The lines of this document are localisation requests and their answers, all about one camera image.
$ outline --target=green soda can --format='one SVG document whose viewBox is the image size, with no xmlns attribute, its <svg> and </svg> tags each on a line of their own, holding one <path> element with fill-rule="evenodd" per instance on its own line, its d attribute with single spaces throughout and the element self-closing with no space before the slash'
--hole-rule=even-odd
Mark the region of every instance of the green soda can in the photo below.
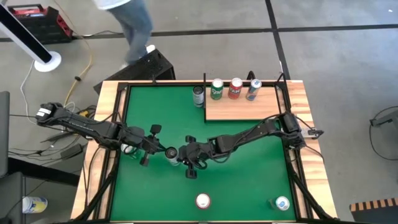
<svg viewBox="0 0 398 224">
<path fill-rule="evenodd" d="M 213 100 L 219 100 L 223 97 L 224 82 L 219 78 L 216 78 L 211 83 L 210 96 Z"/>
</svg>

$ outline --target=concrete floor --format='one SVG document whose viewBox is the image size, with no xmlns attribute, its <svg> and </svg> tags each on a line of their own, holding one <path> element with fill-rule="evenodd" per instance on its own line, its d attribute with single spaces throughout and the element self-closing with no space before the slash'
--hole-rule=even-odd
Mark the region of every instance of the concrete floor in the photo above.
<svg viewBox="0 0 398 224">
<path fill-rule="evenodd" d="M 154 31 L 271 27 L 263 0 L 146 2 Z M 27 3 L 56 7 L 52 0 L 8 0 L 7 5 Z M 120 31 L 117 22 L 106 12 L 97 10 L 89 0 L 59 3 L 81 34 L 107 29 Z M 272 6 L 278 27 L 398 24 L 396 1 L 273 0 Z M 291 32 L 280 33 L 280 38 L 290 76 L 304 80 L 315 124 L 325 130 L 320 145 L 338 216 L 352 220 L 348 210 L 351 203 L 396 197 L 398 163 L 385 161 L 372 152 L 368 125 L 378 111 L 398 105 L 398 30 Z M 118 70 L 127 47 L 124 39 L 88 42 L 95 64 L 71 97 L 80 108 L 96 104 L 98 96 L 91 87 Z M 274 79 L 280 70 L 271 33 L 154 37 L 150 44 L 155 44 L 173 63 L 177 79 L 200 79 L 203 72 L 210 78 L 244 78 L 249 70 L 258 78 Z M 83 41 L 47 48 L 58 51 L 63 63 L 50 73 L 32 72 L 25 87 L 29 114 L 34 114 L 41 103 L 63 102 L 73 77 L 88 63 Z M 0 43 L 0 49 L 3 74 L 0 90 L 11 92 L 11 113 L 24 114 L 19 87 L 31 59 L 14 43 Z M 373 141 L 381 154 L 398 157 L 396 131 L 390 125 L 374 130 Z M 43 149 L 48 145 L 39 141 L 56 132 L 34 126 L 24 118 L 11 118 L 10 147 Z M 70 141 L 59 142 L 55 148 Z M 82 157 L 77 157 L 53 166 L 71 172 L 81 168 L 81 160 Z M 59 187 L 63 189 L 62 196 L 55 194 Z M 49 198 L 49 209 L 41 215 L 29 216 L 28 220 L 41 223 L 67 220 L 75 191 L 73 187 L 44 184 L 35 195 Z"/>
</svg>

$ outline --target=green mat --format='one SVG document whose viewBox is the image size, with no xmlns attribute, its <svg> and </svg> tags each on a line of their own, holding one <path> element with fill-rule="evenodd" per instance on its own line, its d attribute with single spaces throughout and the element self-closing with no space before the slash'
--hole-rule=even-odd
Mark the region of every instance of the green mat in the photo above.
<svg viewBox="0 0 398 224">
<path fill-rule="evenodd" d="M 220 134 L 236 134 L 255 121 L 210 121 L 204 123 L 203 108 L 196 108 L 192 87 L 133 87 L 127 124 L 144 128 L 162 125 L 157 137 L 165 146 L 187 144 L 185 136 L 198 142 Z M 195 180 L 185 177 L 187 167 L 171 166 L 164 154 L 150 156 L 148 167 L 139 158 L 122 155 L 114 191 L 113 221 L 249 221 L 294 220 L 294 206 L 286 171 L 282 142 L 267 137 L 241 146 L 229 161 L 208 161 Z M 206 193 L 211 205 L 197 208 L 196 196 Z M 285 196 L 287 211 L 271 207 L 270 199 Z"/>
</svg>

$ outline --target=wooden board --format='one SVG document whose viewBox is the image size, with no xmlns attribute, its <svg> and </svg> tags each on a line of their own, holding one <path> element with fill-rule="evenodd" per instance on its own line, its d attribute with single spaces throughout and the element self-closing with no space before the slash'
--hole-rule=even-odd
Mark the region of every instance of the wooden board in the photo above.
<svg viewBox="0 0 398 224">
<path fill-rule="evenodd" d="M 130 81 L 131 83 L 151 83 L 149 80 L 139 80 L 139 81 Z M 164 83 L 173 83 L 173 82 L 193 82 L 193 83 L 203 83 L 201 80 L 164 80 L 158 81 Z M 101 90 L 101 94 L 98 99 L 97 111 L 95 119 L 101 121 L 106 118 L 113 112 L 114 102 L 116 99 L 116 92 L 118 88 L 118 81 L 105 81 L 103 82 L 103 87 Z M 306 123 L 311 126 L 314 126 L 310 107 L 308 104 L 307 95 L 305 93 L 303 81 L 300 80 L 289 80 L 287 81 L 287 86 L 289 89 L 290 95 L 290 103 L 292 105 L 292 112 L 295 113 L 298 117 L 302 118 Z M 123 102 L 124 97 L 121 98 L 121 103 L 119 107 L 119 112 L 121 113 L 123 110 Z M 319 143 L 317 140 L 306 140 L 307 144 L 320 151 Z M 85 156 L 85 169 L 86 174 L 88 173 L 88 165 L 90 164 L 91 158 L 98 147 L 97 143 L 90 141 L 87 147 L 86 156 Z M 333 198 L 331 196 L 328 177 L 326 176 L 325 166 L 322 162 L 322 159 L 309 151 L 308 149 L 302 149 L 301 158 L 303 161 L 303 169 L 305 173 L 305 178 L 307 181 L 307 187 L 311 194 L 314 196 L 315 200 L 323 207 L 323 209 L 331 216 L 336 216 L 335 205 L 333 203 Z M 101 169 L 104 160 L 104 150 L 100 149 L 95 157 L 95 161 L 93 162 L 93 166 L 91 169 L 91 177 L 90 177 L 90 185 L 88 187 L 88 200 L 91 201 L 93 196 L 98 190 L 98 184 L 100 181 Z M 305 216 L 305 207 L 303 202 L 303 197 L 300 191 L 297 191 L 300 211 L 302 217 Z M 73 205 L 73 210 L 71 214 L 71 218 L 76 218 L 84 209 L 84 201 L 85 201 L 85 187 L 84 187 L 84 179 L 83 173 L 81 173 L 80 181 L 78 185 L 78 189 L 76 192 L 75 203 Z M 105 217 L 106 212 L 106 202 L 108 201 L 108 193 L 105 193 L 103 196 L 103 202 L 101 204 L 100 210 L 100 218 Z"/>
<path fill-rule="evenodd" d="M 211 89 L 206 88 L 206 119 L 207 120 L 251 120 L 263 119 L 270 114 L 279 113 L 274 87 L 261 87 L 256 99 L 246 99 L 248 87 L 243 87 L 238 99 L 228 97 L 228 87 L 223 90 L 223 97 L 213 100 Z"/>
</svg>

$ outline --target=can lid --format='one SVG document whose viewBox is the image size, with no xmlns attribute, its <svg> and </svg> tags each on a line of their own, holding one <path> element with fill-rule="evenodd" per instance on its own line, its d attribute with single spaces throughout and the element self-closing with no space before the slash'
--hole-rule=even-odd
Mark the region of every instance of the can lid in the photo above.
<svg viewBox="0 0 398 224">
<path fill-rule="evenodd" d="M 289 200 L 284 196 L 277 198 L 275 203 L 278 206 L 278 208 L 281 209 L 282 211 L 285 211 L 290 207 Z"/>
<path fill-rule="evenodd" d="M 210 206 L 210 197 L 207 194 L 197 196 L 197 206 L 199 208 L 208 208 Z"/>
<path fill-rule="evenodd" d="M 261 83 L 261 81 L 258 80 L 258 79 L 253 79 L 253 80 L 251 81 L 251 85 L 252 85 L 254 88 L 260 88 L 260 87 L 262 86 L 262 83 Z"/>
<path fill-rule="evenodd" d="M 193 87 L 193 93 L 194 94 L 202 94 L 204 92 L 203 87 L 202 86 L 195 86 Z"/>
<path fill-rule="evenodd" d="M 240 78 L 234 78 L 234 79 L 232 79 L 232 85 L 233 86 L 235 86 L 235 87 L 240 87 L 240 86 L 242 86 L 242 79 L 240 79 Z"/>
<path fill-rule="evenodd" d="M 224 82 L 221 79 L 216 78 L 213 80 L 214 87 L 219 88 L 219 87 L 222 87 L 223 85 L 224 85 Z"/>
<path fill-rule="evenodd" d="M 169 159 L 173 159 L 177 156 L 177 150 L 174 147 L 166 149 L 165 155 Z"/>
</svg>

